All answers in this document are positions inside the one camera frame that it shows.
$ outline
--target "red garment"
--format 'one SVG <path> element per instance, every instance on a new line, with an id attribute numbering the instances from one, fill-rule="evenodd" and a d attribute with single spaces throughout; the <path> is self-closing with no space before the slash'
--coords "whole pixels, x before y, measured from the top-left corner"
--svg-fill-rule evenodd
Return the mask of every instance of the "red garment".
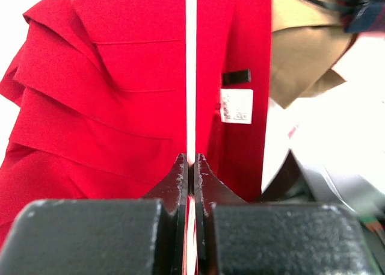
<path id="1" fill-rule="evenodd" d="M 199 0 L 197 152 L 260 193 L 271 0 Z M 0 244 L 35 199 L 139 198 L 186 152 L 185 0 L 43 0 L 0 93 L 20 109 L 0 169 Z M 252 125 L 220 122 L 221 74 L 250 69 Z"/>

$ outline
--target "tan garment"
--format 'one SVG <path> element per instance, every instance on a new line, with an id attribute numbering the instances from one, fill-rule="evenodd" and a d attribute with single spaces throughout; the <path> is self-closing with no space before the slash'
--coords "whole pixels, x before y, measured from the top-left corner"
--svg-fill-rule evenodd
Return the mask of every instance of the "tan garment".
<path id="1" fill-rule="evenodd" d="M 331 67 L 351 40 L 337 13 L 303 0 L 273 0 L 270 96 L 286 108 L 343 83 Z"/>

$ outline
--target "price tag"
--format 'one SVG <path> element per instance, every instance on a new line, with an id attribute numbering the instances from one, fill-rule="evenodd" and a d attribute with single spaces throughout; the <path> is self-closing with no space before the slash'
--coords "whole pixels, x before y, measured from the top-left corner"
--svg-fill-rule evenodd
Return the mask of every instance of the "price tag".
<path id="1" fill-rule="evenodd" d="M 221 89 L 221 119 L 224 123 L 251 124 L 253 90 Z"/>

